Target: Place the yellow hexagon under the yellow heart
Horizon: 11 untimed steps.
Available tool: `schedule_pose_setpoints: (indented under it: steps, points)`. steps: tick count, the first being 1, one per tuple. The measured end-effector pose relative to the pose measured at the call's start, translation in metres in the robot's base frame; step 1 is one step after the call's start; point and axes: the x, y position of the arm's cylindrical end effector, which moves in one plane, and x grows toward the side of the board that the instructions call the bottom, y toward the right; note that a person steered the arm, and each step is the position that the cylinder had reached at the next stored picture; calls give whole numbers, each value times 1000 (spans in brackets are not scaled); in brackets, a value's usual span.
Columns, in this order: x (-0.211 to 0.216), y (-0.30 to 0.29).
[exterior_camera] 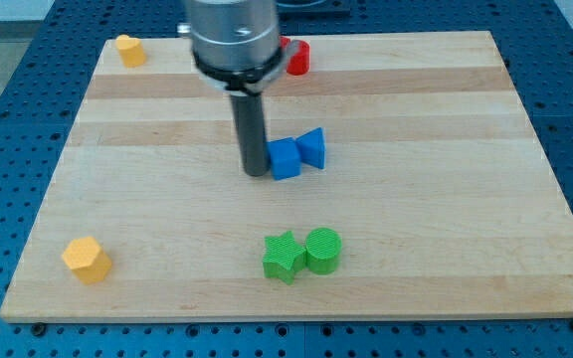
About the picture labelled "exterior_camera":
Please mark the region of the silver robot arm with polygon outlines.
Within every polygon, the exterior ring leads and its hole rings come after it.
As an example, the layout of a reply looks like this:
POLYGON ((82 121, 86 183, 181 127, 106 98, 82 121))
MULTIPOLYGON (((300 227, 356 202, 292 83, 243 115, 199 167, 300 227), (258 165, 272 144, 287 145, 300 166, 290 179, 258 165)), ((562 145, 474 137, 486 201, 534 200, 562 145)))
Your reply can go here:
POLYGON ((208 84, 259 95, 286 71, 301 42, 282 44, 274 0, 184 0, 194 64, 208 84))

